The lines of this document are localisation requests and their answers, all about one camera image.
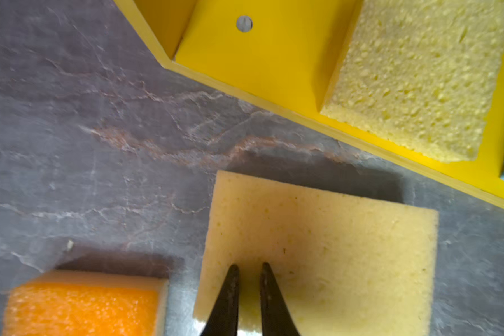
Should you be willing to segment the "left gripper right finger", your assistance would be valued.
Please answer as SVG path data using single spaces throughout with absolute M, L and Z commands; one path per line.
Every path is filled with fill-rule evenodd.
M 260 310 L 263 336 L 300 336 L 269 263 L 260 273 Z

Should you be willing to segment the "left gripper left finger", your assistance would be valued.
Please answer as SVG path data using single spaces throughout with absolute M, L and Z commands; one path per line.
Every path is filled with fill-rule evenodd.
M 236 336 L 239 322 L 239 267 L 231 265 L 201 336 Z

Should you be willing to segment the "green scrub sponge dark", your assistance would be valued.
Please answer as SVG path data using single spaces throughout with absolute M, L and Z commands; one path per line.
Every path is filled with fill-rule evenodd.
M 268 263 L 301 335 L 428 335 L 438 225 L 432 209 L 220 171 L 193 316 L 237 265 L 239 328 L 259 332 Z

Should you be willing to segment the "yellow sponge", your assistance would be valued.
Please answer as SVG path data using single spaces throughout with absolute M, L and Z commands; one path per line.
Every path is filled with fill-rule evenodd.
M 477 158 L 504 1 L 365 1 L 322 114 L 439 162 Z

